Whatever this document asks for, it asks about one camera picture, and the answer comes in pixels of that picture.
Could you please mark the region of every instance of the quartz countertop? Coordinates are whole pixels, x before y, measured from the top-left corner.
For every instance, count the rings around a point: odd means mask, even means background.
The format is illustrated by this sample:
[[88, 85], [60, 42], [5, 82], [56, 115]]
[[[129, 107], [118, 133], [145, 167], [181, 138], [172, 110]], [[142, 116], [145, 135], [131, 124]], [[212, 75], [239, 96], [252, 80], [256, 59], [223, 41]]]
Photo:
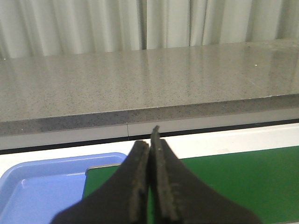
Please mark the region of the quartz countertop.
[[299, 40], [0, 60], [0, 136], [287, 108]]

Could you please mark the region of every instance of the plastic tray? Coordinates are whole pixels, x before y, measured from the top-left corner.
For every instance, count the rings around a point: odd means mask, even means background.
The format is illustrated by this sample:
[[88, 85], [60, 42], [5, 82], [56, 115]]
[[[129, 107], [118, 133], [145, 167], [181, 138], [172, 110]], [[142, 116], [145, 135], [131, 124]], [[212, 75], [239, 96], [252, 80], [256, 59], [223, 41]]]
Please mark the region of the plastic tray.
[[121, 153], [24, 162], [0, 178], [1, 224], [48, 224], [82, 198], [90, 166], [120, 163]]

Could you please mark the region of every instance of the white curtain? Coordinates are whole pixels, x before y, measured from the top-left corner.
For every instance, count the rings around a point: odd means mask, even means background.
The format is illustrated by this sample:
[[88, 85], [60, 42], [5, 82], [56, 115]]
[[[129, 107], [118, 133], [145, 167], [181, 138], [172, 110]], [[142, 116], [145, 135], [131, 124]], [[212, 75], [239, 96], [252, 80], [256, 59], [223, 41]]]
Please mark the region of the white curtain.
[[299, 0], [0, 0], [0, 57], [299, 38]]

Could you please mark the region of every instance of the green surface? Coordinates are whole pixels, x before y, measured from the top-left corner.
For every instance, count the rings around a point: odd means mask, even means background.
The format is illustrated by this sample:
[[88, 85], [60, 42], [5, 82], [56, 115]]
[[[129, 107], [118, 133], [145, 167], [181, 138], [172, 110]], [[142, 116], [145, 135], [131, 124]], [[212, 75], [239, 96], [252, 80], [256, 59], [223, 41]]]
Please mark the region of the green surface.
[[[252, 210], [265, 224], [299, 220], [299, 146], [195, 157], [182, 162], [211, 188]], [[88, 172], [84, 195], [98, 188], [116, 169]], [[148, 223], [153, 223], [152, 215]]]
[[106, 182], [119, 166], [92, 168], [86, 172], [86, 180], [83, 191], [83, 198], [94, 192], [99, 186]]

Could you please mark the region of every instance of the black strip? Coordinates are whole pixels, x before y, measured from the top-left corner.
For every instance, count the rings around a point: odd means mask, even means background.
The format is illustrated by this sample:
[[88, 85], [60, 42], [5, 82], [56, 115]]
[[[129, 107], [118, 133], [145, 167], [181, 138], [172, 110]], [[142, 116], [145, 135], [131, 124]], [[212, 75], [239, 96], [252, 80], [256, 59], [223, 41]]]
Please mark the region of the black strip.
[[[177, 135], [221, 132], [221, 131], [229, 131], [229, 130], [237, 130], [237, 129], [247, 129], [247, 128], [254, 128], [254, 127], [265, 127], [265, 126], [275, 126], [275, 125], [286, 125], [286, 124], [295, 124], [295, 123], [299, 123], [299, 119], [279, 120], [279, 121], [270, 121], [270, 122], [253, 123], [253, 124], [245, 124], [245, 125], [210, 127], [210, 128], [202, 128], [202, 129], [194, 129], [194, 130], [176, 131], [176, 132], [165, 132], [165, 133], [160, 133], [160, 136], [161, 137], [170, 137], [170, 136], [177, 136]], [[100, 139], [100, 140], [61, 143], [61, 144], [46, 145], [46, 146], [3, 149], [3, 150], [0, 150], [0, 155], [33, 152], [33, 151], [43, 151], [43, 150], [58, 149], [58, 148], [69, 148], [69, 147], [77, 147], [77, 146], [88, 146], [88, 145], [96, 145], [96, 144], [112, 143], [112, 142], [119, 142], [119, 141], [128, 141], [128, 140], [130, 140], [130, 141], [142, 140], [142, 139], [150, 139], [150, 134], [129, 136], [129, 138], [128, 137], [120, 137], [120, 138], [111, 138], [111, 139]]]
[[3, 150], [0, 150], [0, 155], [13, 154], [13, 153], [24, 153], [24, 152], [34, 152], [34, 151], [43, 151], [43, 150], [58, 149], [58, 148], [70, 148], [70, 147], [77, 147], [77, 146], [97, 145], [97, 144], [119, 142], [119, 141], [128, 141], [128, 137], [126, 136], [126, 137], [120, 137], [120, 138], [99, 139], [99, 140], [90, 140], [90, 141], [78, 141], [78, 142], [69, 142], [69, 143], [61, 143], [61, 144], [54, 144], [54, 145], [46, 145], [46, 146], [33, 146], [33, 147], [3, 149]]
[[[275, 125], [287, 125], [287, 124], [295, 124], [295, 123], [299, 123], [299, 119], [279, 120], [279, 121], [270, 121], [270, 122], [253, 123], [253, 124], [245, 124], [245, 125], [209, 127], [209, 128], [176, 131], [176, 132], [165, 132], [165, 133], [160, 133], [160, 136], [170, 137], [170, 136], [177, 136], [177, 135], [221, 132], [221, 131], [229, 131], [229, 130], [237, 130], [237, 129], [247, 129], [247, 128], [254, 128], [254, 127], [265, 127], [265, 126], [275, 126]], [[150, 139], [150, 134], [129, 136], [129, 140], [142, 140], [142, 139]]]

